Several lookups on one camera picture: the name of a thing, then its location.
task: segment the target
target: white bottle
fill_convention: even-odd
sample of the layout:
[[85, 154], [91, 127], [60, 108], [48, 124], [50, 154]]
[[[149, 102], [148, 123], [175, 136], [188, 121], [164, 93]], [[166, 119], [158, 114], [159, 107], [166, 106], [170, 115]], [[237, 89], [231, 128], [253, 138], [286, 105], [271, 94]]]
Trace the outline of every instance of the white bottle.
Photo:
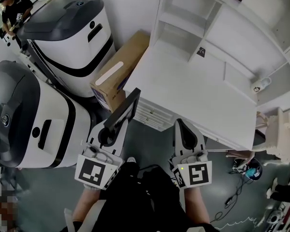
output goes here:
[[253, 83], [250, 88], [253, 93], [259, 93], [260, 91], [264, 90], [267, 86], [269, 86], [272, 82], [270, 77], [265, 77], [257, 82]]

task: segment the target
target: floor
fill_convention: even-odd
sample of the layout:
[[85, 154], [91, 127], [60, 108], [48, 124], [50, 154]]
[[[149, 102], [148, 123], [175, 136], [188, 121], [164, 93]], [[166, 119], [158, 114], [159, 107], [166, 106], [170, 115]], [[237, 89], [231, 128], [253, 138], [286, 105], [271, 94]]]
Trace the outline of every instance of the floor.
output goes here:
[[[173, 130], [158, 132], [137, 121], [129, 124], [124, 144], [123, 158], [134, 156], [140, 167], [159, 164], [169, 174], [167, 160], [174, 152], [172, 147]], [[258, 154], [262, 161], [268, 158]], [[225, 201], [234, 194], [239, 176], [228, 174], [232, 170], [233, 160], [225, 157], [224, 152], [209, 153], [213, 162], [213, 183], [202, 187], [202, 195], [211, 219], [219, 211], [224, 211]], [[274, 177], [280, 184], [286, 184], [290, 175], [290, 166], [268, 165], [264, 167], [259, 181], [246, 185], [234, 209], [221, 221], [213, 222], [217, 228], [227, 223], [244, 221], [247, 217], [262, 218], [268, 205], [277, 205], [266, 199], [265, 193]], [[17, 181], [24, 191], [18, 197], [18, 224], [24, 232], [58, 232], [65, 227], [63, 210], [73, 210], [83, 190], [81, 183], [74, 180], [74, 168], [62, 169], [23, 169], [17, 174]], [[264, 228], [254, 228], [251, 221], [232, 227], [226, 232], [262, 232]]]

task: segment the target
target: white desk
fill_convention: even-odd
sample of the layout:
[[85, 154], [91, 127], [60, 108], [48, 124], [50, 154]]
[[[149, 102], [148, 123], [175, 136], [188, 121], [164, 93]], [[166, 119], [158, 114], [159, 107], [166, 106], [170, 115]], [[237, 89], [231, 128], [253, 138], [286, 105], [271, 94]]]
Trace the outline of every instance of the white desk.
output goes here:
[[148, 48], [124, 90], [141, 90], [135, 119], [163, 131], [177, 118], [204, 136], [237, 150], [251, 150], [256, 105], [223, 82], [225, 63], [206, 53], [188, 64]]

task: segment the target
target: person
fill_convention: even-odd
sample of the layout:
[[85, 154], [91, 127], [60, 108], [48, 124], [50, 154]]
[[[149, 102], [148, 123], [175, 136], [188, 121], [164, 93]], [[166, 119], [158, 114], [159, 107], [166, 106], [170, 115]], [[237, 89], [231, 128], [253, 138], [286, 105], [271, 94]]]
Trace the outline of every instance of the person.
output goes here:
[[4, 10], [2, 11], [2, 27], [7, 34], [15, 36], [21, 49], [22, 43], [16, 35], [18, 28], [10, 31], [7, 23], [10, 20], [11, 27], [13, 27], [19, 22], [24, 22], [31, 16], [30, 12], [33, 8], [33, 3], [30, 0], [0, 0], [0, 3], [4, 6]]
[[[129, 158], [106, 191], [85, 185], [72, 220], [67, 222], [71, 225], [73, 221], [74, 228], [66, 227], [61, 232], [217, 231], [210, 225], [200, 188], [185, 189], [184, 212], [179, 201], [179, 188], [162, 168], [144, 172], [142, 179], [137, 178], [139, 170], [135, 159]], [[93, 211], [104, 199], [101, 211]]]
[[267, 190], [266, 196], [268, 199], [290, 203], [290, 186], [279, 185], [275, 178], [272, 187]]

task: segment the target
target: white cable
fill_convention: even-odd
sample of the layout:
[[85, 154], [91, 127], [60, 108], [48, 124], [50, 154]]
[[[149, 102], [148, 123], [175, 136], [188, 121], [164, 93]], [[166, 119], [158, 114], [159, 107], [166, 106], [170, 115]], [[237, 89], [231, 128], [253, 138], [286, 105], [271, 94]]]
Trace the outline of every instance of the white cable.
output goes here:
[[229, 223], [227, 223], [225, 226], [223, 226], [222, 228], [215, 228], [216, 230], [223, 230], [225, 227], [227, 227], [227, 226], [233, 226], [233, 225], [237, 225], [237, 224], [240, 224], [240, 223], [244, 223], [244, 222], [246, 222], [247, 220], [249, 220], [249, 221], [251, 221], [251, 222], [253, 222], [253, 224], [254, 224], [254, 227], [256, 227], [257, 225], [257, 222], [256, 222], [256, 218], [255, 219], [253, 219], [253, 218], [250, 218], [250, 217], [247, 217], [244, 221], [240, 221], [240, 222], [235, 222], [235, 223], [233, 223], [233, 224], [229, 224]]

